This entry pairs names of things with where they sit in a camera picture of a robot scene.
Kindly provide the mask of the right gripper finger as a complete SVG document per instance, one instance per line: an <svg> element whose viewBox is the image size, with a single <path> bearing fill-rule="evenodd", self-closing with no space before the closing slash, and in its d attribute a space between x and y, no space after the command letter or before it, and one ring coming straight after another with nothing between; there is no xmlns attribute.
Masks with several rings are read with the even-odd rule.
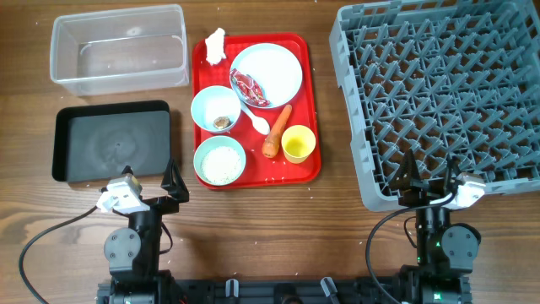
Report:
<svg viewBox="0 0 540 304"><path fill-rule="evenodd" d="M462 173L459 169L459 159L456 156L448 155L446 157L446 169L443 182L443 194L455 194L458 187L457 177Z"/></svg>
<svg viewBox="0 0 540 304"><path fill-rule="evenodd" d="M423 191L429 189L429 184L420 178L419 169L411 149L407 150L400 166L389 181L391 190Z"/></svg>

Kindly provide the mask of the green bowl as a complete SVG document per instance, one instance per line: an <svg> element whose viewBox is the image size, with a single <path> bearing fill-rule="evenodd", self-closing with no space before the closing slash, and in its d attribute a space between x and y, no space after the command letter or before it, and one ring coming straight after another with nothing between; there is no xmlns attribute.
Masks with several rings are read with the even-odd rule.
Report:
<svg viewBox="0 0 540 304"><path fill-rule="evenodd" d="M203 177L203 174L201 171L201 163L202 163L203 156L205 154L207 154L210 150L215 149L219 146L230 147L234 149L240 155L241 162L242 162L242 171L241 171L241 174L239 174L239 176L234 180L234 182L242 175L246 167L246 152L244 151L243 147L240 145L238 141L227 136L213 136L211 138L208 138L207 140L202 142L197 148L197 150L195 151L193 165L194 165L195 172L204 182L206 182L207 184L211 186L216 186L216 187L222 187L222 186L217 186L217 185L208 183L208 181Z"/></svg>

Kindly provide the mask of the brown food scrap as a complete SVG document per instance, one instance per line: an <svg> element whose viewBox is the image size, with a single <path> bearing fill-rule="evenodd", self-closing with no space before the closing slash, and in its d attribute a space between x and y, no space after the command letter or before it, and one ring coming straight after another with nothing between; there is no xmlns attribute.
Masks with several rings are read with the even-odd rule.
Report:
<svg viewBox="0 0 540 304"><path fill-rule="evenodd" d="M230 124L231 124L231 120L228 117L217 117L213 121L214 127L219 130L226 129Z"/></svg>

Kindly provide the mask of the light blue bowl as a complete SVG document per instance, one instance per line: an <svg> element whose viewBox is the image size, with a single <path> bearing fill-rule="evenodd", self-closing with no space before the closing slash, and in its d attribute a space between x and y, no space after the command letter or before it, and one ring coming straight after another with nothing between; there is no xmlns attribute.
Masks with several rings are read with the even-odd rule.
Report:
<svg viewBox="0 0 540 304"><path fill-rule="evenodd" d="M210 133L227 133L238 122L241 114L240 100L228 87L213 85L199 91L192 100L191 115L193 121ZM217 117L228 117L231 124L223 130L214 127Z"/></svg>

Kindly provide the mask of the orange carrot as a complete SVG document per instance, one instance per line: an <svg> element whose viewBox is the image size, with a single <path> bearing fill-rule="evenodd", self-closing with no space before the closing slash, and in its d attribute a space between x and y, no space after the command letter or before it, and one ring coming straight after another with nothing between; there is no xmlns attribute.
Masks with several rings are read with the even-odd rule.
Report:
<svg viewBox="0 0 540 304"><path fill-rule="evenodd" d="M267 158L273 158L279 151L281 137L284 132L287 121L292 112L292 106L286 105L278 116L278 119L273 124L270 133L266 137L262 145L262 154Z"/></svg>

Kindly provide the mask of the yellow plastic cup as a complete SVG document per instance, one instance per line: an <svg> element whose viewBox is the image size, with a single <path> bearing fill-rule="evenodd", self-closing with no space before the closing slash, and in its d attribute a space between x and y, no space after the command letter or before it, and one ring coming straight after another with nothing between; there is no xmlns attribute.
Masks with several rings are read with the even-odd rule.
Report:
<svg viewBox="0 0 540 304"><path fill-rule="evenodd" d="M283 132L281 145L288 162L304 162L316 147L316 135L307 126L294 125Z"/></svg>

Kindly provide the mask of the white tissue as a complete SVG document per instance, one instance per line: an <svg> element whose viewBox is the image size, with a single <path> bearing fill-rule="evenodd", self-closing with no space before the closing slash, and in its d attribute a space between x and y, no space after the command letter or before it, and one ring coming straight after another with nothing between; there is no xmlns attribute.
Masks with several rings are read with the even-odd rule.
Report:
<svg viewBox="0 0 540 304"><path fill-rule="evenodd" d="M219 64L226 58L224 52L224 37L224 29L217 28L208 38L205 39L205 45L207 48L206 61L210 65Z"/></svg>

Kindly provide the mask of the light blue plate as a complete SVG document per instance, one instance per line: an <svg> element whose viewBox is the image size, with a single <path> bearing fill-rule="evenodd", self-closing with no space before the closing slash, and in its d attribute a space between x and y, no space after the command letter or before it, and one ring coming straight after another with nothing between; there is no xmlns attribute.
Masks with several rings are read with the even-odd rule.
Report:
<svg viewBox="0 0 540 304"><path fill-rule="evenodd" d="M267 106L250 103L240 89L230 80L233 91L248 106L273 109L284 106L299 93L303 82L303 71L299 59L287 48L273 43L248 46L233 60L230 71L250 76L261 88Z"/></svg>

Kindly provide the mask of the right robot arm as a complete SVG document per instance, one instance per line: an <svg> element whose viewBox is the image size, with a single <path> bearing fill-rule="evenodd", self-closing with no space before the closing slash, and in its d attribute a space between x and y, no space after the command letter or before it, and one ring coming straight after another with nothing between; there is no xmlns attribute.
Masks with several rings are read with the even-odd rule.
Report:
<svg viewBox="0 0 540 304"><path fill-rule="evenodd" d="M468 275L481 235L472 226L452 224L451 213L467 209L485 194L480 175L461 171L458 159L446 162L444 181L421 179L412 150L403 156L391 189L398 204L415 213L417 264L404 265L392 278L390 295L399 303L466 304L473 301Z"/></svg>

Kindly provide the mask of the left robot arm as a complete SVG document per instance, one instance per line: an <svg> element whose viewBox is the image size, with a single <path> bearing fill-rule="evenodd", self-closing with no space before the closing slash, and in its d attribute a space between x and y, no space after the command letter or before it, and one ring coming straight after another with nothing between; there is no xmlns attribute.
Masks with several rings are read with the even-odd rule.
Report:
<svg viewBox="0 0 540 304"><path fill-rule="evenodd" d="M131 167L126 166L121 176L110 180L102 190L96 206L102 212L126 217L128 226L113 231L105 241L111 283L99 286L98 303L188 302L171 272L159 268L159 257L168 252L160 247L160 239L170 233L162 218L177 213L179 204L189 201L189 192L173 159L166 166L161 188L167 192L165 196L144 199L142 185Z"/></svg>

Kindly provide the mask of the grey dishwasher rack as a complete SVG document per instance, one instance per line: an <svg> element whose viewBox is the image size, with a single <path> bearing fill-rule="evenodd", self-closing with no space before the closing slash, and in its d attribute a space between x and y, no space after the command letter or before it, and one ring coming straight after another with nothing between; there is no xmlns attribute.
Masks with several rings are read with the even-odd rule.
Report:
<svg viewBox="0 0 540 304"><path fill-rule="evenodd" d="M539 5L386 1L340 8L329 45L363 205L396 209L412 151L425 181L447 158L488 193L539 188Z"/></svg>

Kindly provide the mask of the black plastic tray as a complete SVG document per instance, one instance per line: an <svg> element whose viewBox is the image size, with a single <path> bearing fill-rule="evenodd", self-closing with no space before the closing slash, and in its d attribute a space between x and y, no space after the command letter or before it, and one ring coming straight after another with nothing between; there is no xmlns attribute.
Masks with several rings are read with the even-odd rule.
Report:
<svg viewBox="0 0 540 304"><path fill-rule="evenodd" d="M146 100L60 110L56 117L52 178L90 182L118 176L160 175L171 157L170 107Z"/></svg>

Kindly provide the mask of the red serving tray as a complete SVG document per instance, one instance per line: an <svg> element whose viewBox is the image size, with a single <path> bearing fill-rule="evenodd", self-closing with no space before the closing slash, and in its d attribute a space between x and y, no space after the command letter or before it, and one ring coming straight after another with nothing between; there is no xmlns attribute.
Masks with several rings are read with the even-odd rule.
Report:
<svg viewBox="0 0 540 304"><path fill-rule="evenodd" d="M282 46L299 60L303 81L299 93L292 99L292 113L287 125L304 125L314 133L318 133L309 48L305 40L294 33L227 36L224 38L227 58L215 66L205 60L205 42L198 42L192 55L193 93L197 94L213 85L230 87L229 69L233 60L246 48L259 43ZM237 140L246 152L246 168L238 180L223 186L223 189L309 182L320 172L321 150L318 147L300 164L288 162L282 151L272 159L265 157L262 154L265 137L252 127L251 119L245 114L240 115L239 121L228 135Z"/></svg>

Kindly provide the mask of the white plastic spoon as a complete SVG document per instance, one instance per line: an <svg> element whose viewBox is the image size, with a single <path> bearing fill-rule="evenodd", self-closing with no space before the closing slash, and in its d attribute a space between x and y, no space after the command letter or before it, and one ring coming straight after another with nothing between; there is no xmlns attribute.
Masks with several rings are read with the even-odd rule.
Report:
<svg viewBox="0 0 540 304"><path fill-rule="evenodd" d="M241 102L240 104L241 110L251 119L253 128L262 135L268 135L271 131L268 122L264 118L256 116L245 103Z"/></svg>

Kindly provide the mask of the clear plastic bin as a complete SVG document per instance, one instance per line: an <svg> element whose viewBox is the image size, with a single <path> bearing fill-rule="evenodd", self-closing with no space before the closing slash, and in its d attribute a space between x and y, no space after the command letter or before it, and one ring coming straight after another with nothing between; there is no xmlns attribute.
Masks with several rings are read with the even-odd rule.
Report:
<svg viewBox="0 0 540 304"><path fill-rule="evenodd" d="M76 96L189 85L181 6L125 8L56 18L50 78Z"/></svg>

